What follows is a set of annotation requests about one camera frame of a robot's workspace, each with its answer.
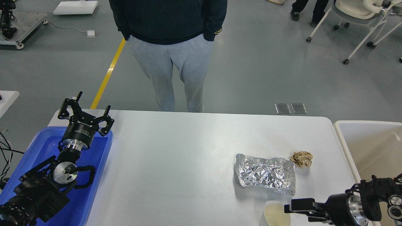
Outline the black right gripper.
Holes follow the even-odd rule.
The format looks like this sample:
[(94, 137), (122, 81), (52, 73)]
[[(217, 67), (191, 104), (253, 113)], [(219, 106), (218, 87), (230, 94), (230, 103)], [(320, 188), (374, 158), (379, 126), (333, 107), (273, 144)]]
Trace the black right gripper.
[(351, 193), (335, 194), (324, 204), (313, 198), (292, 199), (284, 205), (284, 213), (306, 214), (308, 222), (321, 222), (335, 226), (367, 226), (361, 198)]

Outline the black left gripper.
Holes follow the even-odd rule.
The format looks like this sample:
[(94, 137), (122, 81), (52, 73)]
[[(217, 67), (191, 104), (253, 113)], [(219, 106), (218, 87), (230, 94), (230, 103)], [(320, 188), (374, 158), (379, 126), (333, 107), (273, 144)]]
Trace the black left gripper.
[[(82, 143), (81, 149), (87, 150), (92, 144), (95, 133), (98, 132), (102, 137), (106, 136), (110, 132), (115, 120), (109, 115), (110, 105), (106, 107), (104, 114), (98, 118), (90, 114), (84, 114), (79, 105), (82, 93), (79, 92), (75, 99), (64, 99), (57, 117), (59, 120), (69, 120), (69, 125), (62, 137), (61, 143), (64, 146), (68, 146), (70, 143), (78, 141)], [(72, 116), (70, 116), (67, 110), (68, 106), (73, 111)], [(102, 122), (106, 123), (105, 127), (100, 126)]]

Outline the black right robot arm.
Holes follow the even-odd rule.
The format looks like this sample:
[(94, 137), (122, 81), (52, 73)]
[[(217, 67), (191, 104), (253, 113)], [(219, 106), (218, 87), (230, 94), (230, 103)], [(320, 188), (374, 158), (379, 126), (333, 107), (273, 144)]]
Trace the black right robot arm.
[(309, 222), (322, 222), (333, 226), (367, 226), (382, 219), (380, 203), (387, 205), (387, 215), (401, 222), (401, 175), (394, 178), (361, 180), (343, 193), (334, 194), (326, 202), (313, 198), (292, 199), (284, 205), (284, 213), (306, 215)]

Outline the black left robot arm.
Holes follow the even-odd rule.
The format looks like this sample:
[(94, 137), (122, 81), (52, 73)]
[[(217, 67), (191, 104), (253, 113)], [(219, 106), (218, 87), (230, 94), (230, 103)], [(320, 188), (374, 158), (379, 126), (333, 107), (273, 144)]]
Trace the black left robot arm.
[(74, 99), (64, 99), (58, 112), (59, 120), (69, 124), (53, 155), (19, 177), (15, 195), (1, 204), (2, 226), (35, 226), (37, 220), (47, 222), (70, 201), (67, 194), (73, 189), (86, 189), (96, 178), (97, 167), (78, 166), (83, 151), (88, 150), (96, 133), (106, 136), (114, 119), (108, 105), (102, 116), (95, 117), (79, 105), (82, 92)]

